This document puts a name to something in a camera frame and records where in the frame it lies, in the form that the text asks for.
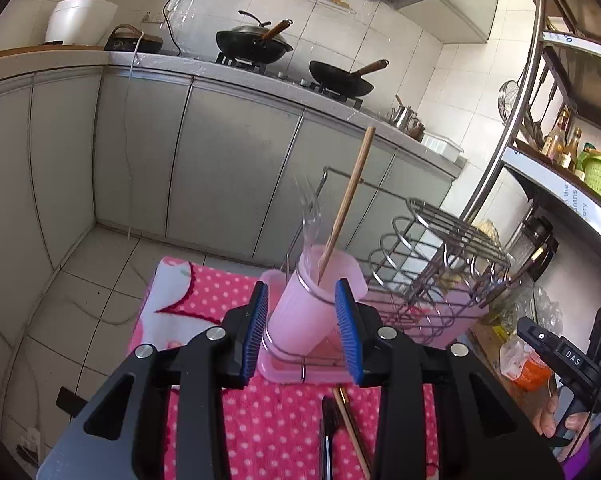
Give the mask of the person's right hand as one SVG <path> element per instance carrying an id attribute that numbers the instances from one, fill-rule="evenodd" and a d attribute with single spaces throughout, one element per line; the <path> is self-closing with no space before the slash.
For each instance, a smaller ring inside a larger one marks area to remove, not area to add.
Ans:
<path id="1" fill-rule="evenodd" d="M 593 452 L 593 440 L 598 435 L 598 416 L 589 412 L 574 413 L 566 417 L 564 422 L 565 434 L 557 435 L 560 428 L 557 417 L 560 407 L 560 388 L 551 375 L 546 387 L 547 399 L 532 419 L 536 431 L 551 444 L 555 444 L 557 460 L 561 463 L 573 457 L 589 458 Z"/>

